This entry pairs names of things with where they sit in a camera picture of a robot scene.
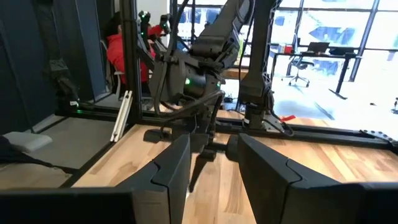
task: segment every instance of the desk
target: desk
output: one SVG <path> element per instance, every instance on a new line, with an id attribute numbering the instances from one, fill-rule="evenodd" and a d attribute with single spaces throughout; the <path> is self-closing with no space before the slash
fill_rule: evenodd
<path id="1" fill-rule="evenodd" d="M 340 95 L 340 90 L 341 86 L 343 85 L 344 77 L 346 76 L 349 60 L 352 58 L 359 58 L 356 55 L 325 55 L 325 54 L 291 54 L 291 53 L 276 53 L 274 52 L 274 59 L 272 61 L 272 70 L 271 70 L 271 77 L 273 78 L 275 75 L 275 66 L 276 66 L 276 60 L 278 55 L 285 55 L 285 56 L 291 56 L 291 57 L 321 57 L 321 58 L 337 58 L 337 59 L 344 59 L 344 64 L 343 68 L 341 69 L 340 77 L 338 79 L 337 87 L 336 90 L 329 89 L 332 93 L 334 93 L 336 96 L 340 97 L 343 100 L 346 100 L 346 97 L 343 97 Z"/>
<path id="2" fill-rule="evenodd" d="M 219 116 L 235 118 L 239 115 L 220 111 Z M 329 126 L 322 120 L 297 118 L 292 121 Z M 115 186 L 147 164 L 169 145 L 143 142 L 143 135 L 150 128 L 159 127 L 135 125 L 74 187 Z M 228 137 L 217 134 L 215 141 L 226 143 Z M 280 139 L 257 140 L 341 182 L 398 180 L 398 157 L 390 151 Z M 218 154 L 213 163 L 205 166 L 195 191 L 187 198 L 183 223 L 255 223 L 237 163 Z"/>

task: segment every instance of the grey cushion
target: grey cushion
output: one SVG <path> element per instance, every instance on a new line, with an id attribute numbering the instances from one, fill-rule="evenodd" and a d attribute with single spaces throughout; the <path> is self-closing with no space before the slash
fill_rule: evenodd
<path id="1" fill-rule="evenodd" d="M 18 150 L 26 153 L 34 152 L 52 142 L 50 137 L 43 134 L 11 132 L 4 137 Z"/>

